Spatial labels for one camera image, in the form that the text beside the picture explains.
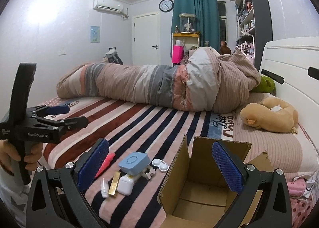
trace green pillow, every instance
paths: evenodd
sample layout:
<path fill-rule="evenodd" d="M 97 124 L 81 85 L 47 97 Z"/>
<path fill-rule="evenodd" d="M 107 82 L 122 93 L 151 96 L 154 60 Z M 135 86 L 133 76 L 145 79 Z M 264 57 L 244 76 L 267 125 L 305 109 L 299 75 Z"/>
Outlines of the green pillow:
<path fill-rule="evenodd" d="M 275 82 L 272 78 L 261 76 L 260 84 L 253 88 L 251 92 L 271 93 L 275 89 Z"/>

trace tan plush neck pillow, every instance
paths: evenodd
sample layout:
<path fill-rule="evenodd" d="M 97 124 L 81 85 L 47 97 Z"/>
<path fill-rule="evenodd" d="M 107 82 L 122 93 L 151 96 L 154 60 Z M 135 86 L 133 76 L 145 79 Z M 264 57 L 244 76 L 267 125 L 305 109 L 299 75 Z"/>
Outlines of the tan plush neck pillow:
<path fill-rule="evenodd" d="M 272 111 L 273 108 L 278 108 L 279 111 Z M 262 128 L 275 133 L 298 133 L 297 110 L 277 97 L 268 97 L 259 104 L 248 104 L 240 112 L 240 117 L 244 124 L 256 129 Z"/>

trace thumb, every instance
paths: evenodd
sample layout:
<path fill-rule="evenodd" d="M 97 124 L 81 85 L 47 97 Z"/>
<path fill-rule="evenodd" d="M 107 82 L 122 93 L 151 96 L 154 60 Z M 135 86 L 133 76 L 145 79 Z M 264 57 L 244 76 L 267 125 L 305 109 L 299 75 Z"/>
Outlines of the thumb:
<path fill-rule="evenodd" d="M 21 161 L 21 157 L 13 144 L 10 144 L 8 140 L 3 143 L 3 152 L 7 153 L 15 161 Z"/>

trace cardboard box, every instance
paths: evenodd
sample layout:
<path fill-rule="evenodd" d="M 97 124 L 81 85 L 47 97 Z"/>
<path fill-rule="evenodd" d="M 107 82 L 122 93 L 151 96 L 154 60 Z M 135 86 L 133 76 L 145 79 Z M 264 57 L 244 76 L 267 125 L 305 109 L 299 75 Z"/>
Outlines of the cardboard box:
<path fill-rule="evenodd" d="M 158 201 L 166 212 L 160 228 L 213 228 L 237 196 L 229 190 L 212 157 L 216 141 L 223 141 L 242 161 L 251 148 L 251 143 L 195 137 L 190 158 L 184 136 L 159 191 Z M 250 163 L 260 171 L 273 172 L 267 153 Z M 261 194 L 262 191 L 256 193 L 242 224 L 250 222 Z"/>

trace blue poster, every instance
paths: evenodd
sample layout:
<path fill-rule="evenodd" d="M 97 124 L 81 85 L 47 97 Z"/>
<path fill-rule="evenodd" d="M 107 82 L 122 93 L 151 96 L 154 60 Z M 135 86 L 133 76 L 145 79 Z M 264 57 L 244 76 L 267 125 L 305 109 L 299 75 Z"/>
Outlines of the blue poster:
<path fill-rule="evenodd" d="M 91 26 L 91 43 L 99 43 L 100 42 L 100 30 L 99 26 Z"/>

